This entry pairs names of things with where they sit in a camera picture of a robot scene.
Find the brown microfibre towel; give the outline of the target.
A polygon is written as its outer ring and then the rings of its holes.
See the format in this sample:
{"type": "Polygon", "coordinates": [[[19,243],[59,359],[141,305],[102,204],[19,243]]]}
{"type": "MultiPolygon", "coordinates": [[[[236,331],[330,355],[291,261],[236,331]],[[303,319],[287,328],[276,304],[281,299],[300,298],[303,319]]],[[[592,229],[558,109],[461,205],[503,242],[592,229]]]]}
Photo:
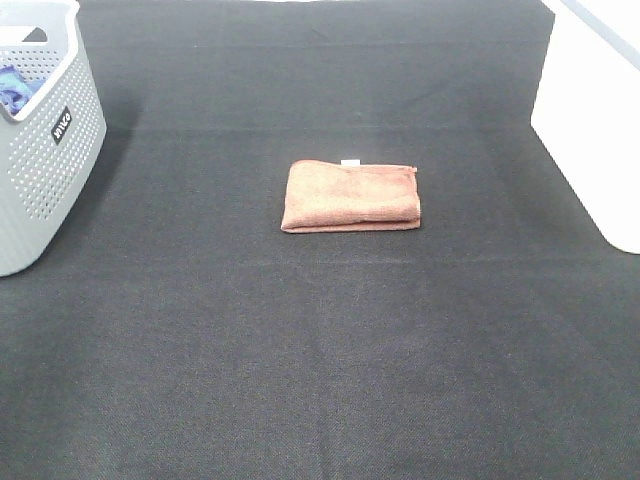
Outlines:
{"type": "Polygon", "coordinates": [[[417,169],[294,162],[287,179],[281,230],[287,233],[396,231],[421,224],[417,169]]]}

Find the black table cloth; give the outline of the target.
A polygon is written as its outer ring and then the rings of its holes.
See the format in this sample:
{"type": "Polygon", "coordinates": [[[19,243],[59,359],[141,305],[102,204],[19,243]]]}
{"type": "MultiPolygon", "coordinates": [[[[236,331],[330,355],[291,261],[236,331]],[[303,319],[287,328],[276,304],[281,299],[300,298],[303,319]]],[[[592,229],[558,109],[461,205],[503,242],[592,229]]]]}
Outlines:
{"type": "Polygon", "coordinates": [[[530,127],[538,1],[85,1],[107,135],[1,283],[5,479],[635,479],[639,260],[530,127]],[[291,165],[421,224],[281,230],[291,165]]]}

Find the grey perforated laundry basket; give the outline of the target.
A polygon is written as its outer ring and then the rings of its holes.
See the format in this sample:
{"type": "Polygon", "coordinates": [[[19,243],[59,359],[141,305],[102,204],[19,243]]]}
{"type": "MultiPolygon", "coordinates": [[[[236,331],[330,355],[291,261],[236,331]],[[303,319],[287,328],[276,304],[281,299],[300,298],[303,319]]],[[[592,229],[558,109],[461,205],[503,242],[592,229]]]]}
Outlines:
{"type": "Polygon", "coordinates": [[[1,103],[1,274],[33,264],[82,191],[107,126],[76,1],[4,1],[1,69],[43,84],[11,115],[1,103]]]}

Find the white plastic bin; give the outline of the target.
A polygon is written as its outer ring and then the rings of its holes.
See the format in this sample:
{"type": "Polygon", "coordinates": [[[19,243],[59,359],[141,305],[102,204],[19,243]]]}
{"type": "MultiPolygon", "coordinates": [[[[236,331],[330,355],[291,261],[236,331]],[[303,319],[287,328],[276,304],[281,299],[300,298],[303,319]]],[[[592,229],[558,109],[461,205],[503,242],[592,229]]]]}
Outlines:
{"type": "Polygon", "coordinates": [[[531,125],[604,239],[639,251],[639,4],[549,1],[531,125]]]}

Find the blue cloth in basket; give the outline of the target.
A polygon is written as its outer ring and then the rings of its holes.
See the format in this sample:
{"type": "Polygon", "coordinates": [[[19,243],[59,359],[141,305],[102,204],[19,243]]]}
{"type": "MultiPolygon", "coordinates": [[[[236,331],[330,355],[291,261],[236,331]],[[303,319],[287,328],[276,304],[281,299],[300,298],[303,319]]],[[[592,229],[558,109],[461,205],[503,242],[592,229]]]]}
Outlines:
{"type": "Polygon", "coordinates": [[[31,100],[43,81],[27,81],[14,66],[1,69],[1,103],[11,115],[18,114],[31,100]]]}

